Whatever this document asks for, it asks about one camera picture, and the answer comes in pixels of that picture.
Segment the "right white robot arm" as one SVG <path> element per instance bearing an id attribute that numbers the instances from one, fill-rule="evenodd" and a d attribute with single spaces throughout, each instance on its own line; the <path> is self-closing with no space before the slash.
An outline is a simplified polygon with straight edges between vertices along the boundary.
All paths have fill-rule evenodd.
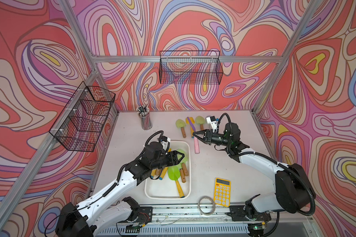
<path id="1" fill-rule="evenodd" d="M 206 129 L 194 132 L 193 136 L 204 144 L 222 146 L 231 159 L 254 168 L 273 182 L 272 193 L 257 194 L 246 201 L 246 218 L 254 220 L 269 211 L 312 216 L 316 210 L 316 194 L 303 167 L 281 163 L 254 151 L 241 141 L 240 134 L 238 125 L 231 122 L 225 125 L 223 133 Z"/>

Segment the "green shovel wooden handle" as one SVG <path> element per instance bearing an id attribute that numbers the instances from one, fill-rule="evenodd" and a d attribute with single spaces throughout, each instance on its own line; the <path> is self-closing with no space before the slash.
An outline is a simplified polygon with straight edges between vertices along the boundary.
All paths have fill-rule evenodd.
<path id="1" fill-rule="evenodd" d="M 204 130 L 205 119 L 202 116 L 197 116 L 195 122 L 200 126 L 200 130 Z"/>
<path id="2" fill-rule="evenodd" d="M 182 119 L 177 119 L 176 120 L 176 127 L 181 130 L 183 138 L 186 138 L 187 135 L 186 135 L 186 131 L 185 131 L 185 127 L 186 127 L 185 121 L 183 121 Z"/>

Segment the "purple shovel pink handle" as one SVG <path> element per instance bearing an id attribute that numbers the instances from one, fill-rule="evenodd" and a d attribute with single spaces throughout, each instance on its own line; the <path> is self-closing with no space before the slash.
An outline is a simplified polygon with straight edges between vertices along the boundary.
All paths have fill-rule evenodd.
<path id="1" fill-rule="evenodd" d="M 200 148 L 199 148 L 199 141 L 197 138 L 193 137 L 194 139 L 194 152 L 196 154 L 199 154 L 200 153 Z"/>

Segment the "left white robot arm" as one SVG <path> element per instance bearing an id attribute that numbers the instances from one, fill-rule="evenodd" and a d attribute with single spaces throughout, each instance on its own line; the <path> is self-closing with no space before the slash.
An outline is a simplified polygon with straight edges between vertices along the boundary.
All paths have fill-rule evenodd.
<path id="1" fill-rule="evenodd" d="M 151 142 L 133 161 L 120 168 L 110 184 L 76 205 L 65 205 L 55 228 L 57 236 L 95 237 L 115 223 L 135 220 L 139 204 L 123 195 L 148 179 L 153 170 L 181 163 L 185 154 L 169 148 L 169 142 Z"/>

